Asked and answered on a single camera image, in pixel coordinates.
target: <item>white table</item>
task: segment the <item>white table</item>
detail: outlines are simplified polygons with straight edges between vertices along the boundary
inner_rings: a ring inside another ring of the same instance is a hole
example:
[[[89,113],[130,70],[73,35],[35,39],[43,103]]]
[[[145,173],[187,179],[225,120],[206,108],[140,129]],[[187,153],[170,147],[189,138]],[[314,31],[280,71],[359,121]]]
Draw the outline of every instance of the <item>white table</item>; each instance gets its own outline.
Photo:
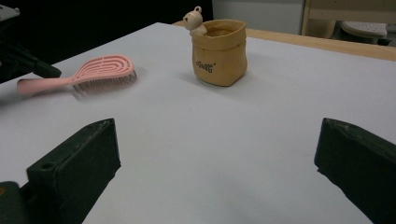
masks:
[[[0,85],[0,181],[83,126],[114,118],[121,168],[84,223],[371,223],[314,156],[323,118],[396,142],[396,63],[249,37],[246,75],[228,88],[197,79],[186,29],[147,28],[55,64],[63,77],[121,53],[138,81],[78,99]]]

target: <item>black object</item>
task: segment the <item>black object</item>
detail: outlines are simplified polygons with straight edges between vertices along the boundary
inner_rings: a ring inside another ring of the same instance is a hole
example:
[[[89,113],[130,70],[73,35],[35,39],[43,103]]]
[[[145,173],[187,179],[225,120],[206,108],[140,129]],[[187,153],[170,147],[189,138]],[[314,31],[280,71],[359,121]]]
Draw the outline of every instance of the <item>black object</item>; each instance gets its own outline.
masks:
[[[318,171],[374,223],[396,223],[396,146],[361,127],[323,119]]]
[[[21,189],[0,183],[0,223],[81,224],[119,168],[114,119],[87,125],[27,168]]]
[[[62,72],[58,68],[40,61],[20,43],[5,35],[15,19],[0,22],[0,83],[32,72],[40,77],[59,77]]]

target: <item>teddy bear head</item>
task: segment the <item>teddy bear head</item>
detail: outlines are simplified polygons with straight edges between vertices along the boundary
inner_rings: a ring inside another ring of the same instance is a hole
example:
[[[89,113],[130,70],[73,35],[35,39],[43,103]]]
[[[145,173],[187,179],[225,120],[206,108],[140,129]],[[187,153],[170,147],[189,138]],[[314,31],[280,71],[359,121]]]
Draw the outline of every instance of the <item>teddy bear head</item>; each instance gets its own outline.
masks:
[[[186,27],[187,30],[191,31],[201,26],[203,22],[201,13],[202,13],[201,7],[195,7],[193,11],[188,12],[183,17],[184,27]]]

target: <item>wall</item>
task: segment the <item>wall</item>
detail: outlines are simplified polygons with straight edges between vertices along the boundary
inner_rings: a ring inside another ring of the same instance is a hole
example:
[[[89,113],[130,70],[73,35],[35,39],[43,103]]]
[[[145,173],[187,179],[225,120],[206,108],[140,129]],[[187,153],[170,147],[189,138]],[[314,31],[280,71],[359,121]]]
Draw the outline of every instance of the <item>wall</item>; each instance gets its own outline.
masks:
[[[215,20],[240,20],[247,28],[287,34],[301,31],[304,0],[213,0],[212,5]]]

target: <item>wooden table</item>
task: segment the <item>wooden table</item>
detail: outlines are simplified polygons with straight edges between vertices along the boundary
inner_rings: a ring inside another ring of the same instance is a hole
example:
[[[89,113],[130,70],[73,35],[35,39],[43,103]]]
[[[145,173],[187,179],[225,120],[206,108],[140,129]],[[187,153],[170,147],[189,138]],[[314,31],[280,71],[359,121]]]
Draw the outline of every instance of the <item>wooden table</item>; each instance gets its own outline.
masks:
[[[183,23],[182,21],[178,21],[175,22],[174,25],[183,26]],[[396,61],[396,48],[394,47],[346,42],[342,40],[324,39],[304,35],[282,34],[248,28],[247,36],[276,42],[306,46],[310,48],[326,49],[365,57]]]

